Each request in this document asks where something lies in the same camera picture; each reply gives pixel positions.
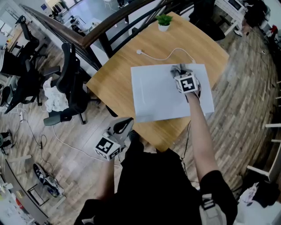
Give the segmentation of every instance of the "potted plant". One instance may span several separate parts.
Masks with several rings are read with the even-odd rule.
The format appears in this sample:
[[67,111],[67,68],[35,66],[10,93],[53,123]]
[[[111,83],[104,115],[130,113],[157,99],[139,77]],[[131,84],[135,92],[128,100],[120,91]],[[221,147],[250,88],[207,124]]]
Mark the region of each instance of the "potted plant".
[[172,16],[167,16],[165,14],[158,15],[155,17],[158,20],[158,28],[160,31],[166,31],[170,26],[170,22],[172,21]]

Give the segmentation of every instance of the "crumpled towel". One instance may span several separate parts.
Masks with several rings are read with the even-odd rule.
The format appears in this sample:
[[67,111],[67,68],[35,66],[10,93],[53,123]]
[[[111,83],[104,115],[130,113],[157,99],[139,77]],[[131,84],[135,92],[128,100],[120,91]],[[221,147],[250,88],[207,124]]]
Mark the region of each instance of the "crumpled towel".
[[46,80],[43,84],[45,96],[48,98],[45,101],[47,111],[50,113],[54,111],[63,111],[68,108],[68,101],[66,95],[58,91],[57,87],[51,87],[52,77]]

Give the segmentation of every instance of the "herringbone floor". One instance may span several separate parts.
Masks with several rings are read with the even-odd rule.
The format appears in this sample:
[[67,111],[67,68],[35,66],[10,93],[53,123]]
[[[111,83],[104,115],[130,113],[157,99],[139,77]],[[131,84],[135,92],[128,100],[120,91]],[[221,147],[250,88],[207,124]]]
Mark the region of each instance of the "herringbone floor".
[[[238,174],[244,173],[246,166],[252,165],[259,154],[263,153],[267,140],[272,135],[271,130],[266,129],[264,124],[272,120],[270,112],[274,110],[274,103],[276,103],[274,98],[278,95],[278,90],[271,84],[276,83],[277,73],[258,29],[254,29],[247,37],[238,37],[230,33],[219,44],[228,52],[230,59],[225,72],[212,90],[215,112],[207,116],[207,119],[218,165],[226,182],[231,188],[235,188],[241,183]],[[61,50],[50,43],[47,52],[49,57],[47,60],[41,60],[41,69],[62,65]],[[53,171],[49,164],[43,162],[40,149],[26,122],[20,124],[15,137],[17,145],[7,150],[10,154],[8,158],[32,154],[34,161],[54,174],[65,189],[67,199],[50,217],[50,222],[54,225],[69,225],[73,224],[85,200],[94,198],[101,162],[88,158],[59,142],[53,134],[52,127],[44,126],[43,119],[46,117],[46,112],[42,112],[35,103],[32,104],[29,123],[37,141],[42,134],[46,135],[47,142],[43,149],[43,157],[52,164]],[[75,116],[71,122],[55,125],[54,130],[62,141],[96,156],[94,143],[113,118],[103,103],[99,108],[94,103],[90,103],[86,110],[86,118],[88,121],[86,125],[82,126],[79,118]],[[19,126],[19,116],[16,113],[7,115],[0,113],[0,120],[1,132],[8,128],[13,133],[16,132]],[[186,139],[185,131],[171,148],[182,155]],[[153,151],[153,148],[146,144],[146,150]],[[6,156],[0,155],[1,165],[5,158]],[[189,179],[196,181],[191,142],[188,143],[184,161]],[[13,169],[22,172],[28,166],[27,163],[25,165],[14,163]],[[117,187],[121,168],[115,167],[115,169]],[[22,175],[19,180],[27,189],[36,183],[33,171],[28,171],[27,175]],[[52,198],[42,209],[48,212],[50,205],[54,205],[56,201]]]

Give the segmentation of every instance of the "floor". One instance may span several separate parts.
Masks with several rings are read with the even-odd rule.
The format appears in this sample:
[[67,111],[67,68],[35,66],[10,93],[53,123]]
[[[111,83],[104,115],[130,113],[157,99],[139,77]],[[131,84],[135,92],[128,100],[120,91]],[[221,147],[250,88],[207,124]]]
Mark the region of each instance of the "floor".
[[[247,37],[238,37],[230,33],[219,44],[228,52],[230,58],[220,80],[212,89],[215,112],[207,116],[207,121],[219,168],[229,186],[235,188],[241,184],[240,174],[245,173],[248,164],[253,165],[259,159],[271,139],[272,130],[264,125],[272,120],[271,112],[277,103],[274,98],[278,95],[278,90],[272,87],[272,84],[276,83],[277,73],[258,29],[254,29]],[[63,54],[54,44],[49,43],[47,53],[48,59],[41,59],[39,62],[41,71],[49,66],[63,64]],[[19,127],[14,137],[16,146],[7,150],[8,157],[0,155],[0,165],[3,165],[6,158],[32,154],[35,162],[55,176],[67,196],[59,210],[50,216],[50,222],[54,225],[73,224],[85,200],[95,197],[101,162],[62,144],[54,136],[52,127],[43,124],[43,119],[48,114],[42,112],[35,103],[31,105],[31,110],[30,105],[26,107],[27,113],[24,113],[24,116],[29,121],[36,140],[39,141],[43,134],[47,138],[46,144],[44,137],[42,138],[45,144],[43,151],[40,151],[32,137],[27,122],[19,123],[20,118],[16,113],[0,113],[1,132],[9,128],[15,134]],[[79,118],[75,116],[70,122],[55,125],[54,130],[65,143],[97,157],[94,144],[113,118],[103,103],[97,107],[93,102],[89,103],[85,116],[86,125],[82,126]],[[171,146],[180,156],[184,153],[186,139],[187,133],[184,131],[179,140]],[[144,143],[146,151],[155,152],[152,146]],[[121,161],[124,159],[124,153],[120,154]],[[41,156],[51,165],[44,162]],[[187,145],[184,161],[189,179],[197,181],[191,141]],[[120,165],[118,158],[115,159],[115,164]],[[19,177],[26,189],[36,183],[30,170],[31,165],[32,160],[12,164],[16,173],[27,171],[26,175]],[[115,189],[121,171],[120,167],[115,167]],[[42,209],[48,212],[57,201],[51,197]]]
[[[64,20],[68,20],[71,15],[78,15],[82,18],[82,20],[87,23],[91,20],[91,18],[96,18],[101,21],[104,21],[108,16],[112,15],[116,11],[118,11],[118,3],[117,0],[112,1],[112,10],[109,6],[104,5],[103,0],[82,0],[77,5],[73,6],[68,12],[63,15]],[[125,28],[127,24],[125,24],[125,20],[121,20],[117,23],[117,27],[110,28],[106,34],[109,39],[114,37],[119,31]],[[124,41],[129,36],[129,33],[126,32],[115,43],[112,44],[112,48],[114,49],[118,46],[122,41]],[[102,49],[99,42],[95,43],[97,47]]]

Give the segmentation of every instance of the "white paper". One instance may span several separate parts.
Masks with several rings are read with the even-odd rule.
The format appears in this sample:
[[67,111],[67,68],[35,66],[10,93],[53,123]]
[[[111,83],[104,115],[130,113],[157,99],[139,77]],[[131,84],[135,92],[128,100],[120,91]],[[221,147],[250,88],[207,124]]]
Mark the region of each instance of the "white paper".
[[[136,122],[190,116],[185,95],[177,90],[170,73],[175,64],[131,67]],[[201,84],[200,105],[204,113],[214,112],[212,92],[204,64],[186,64]]]

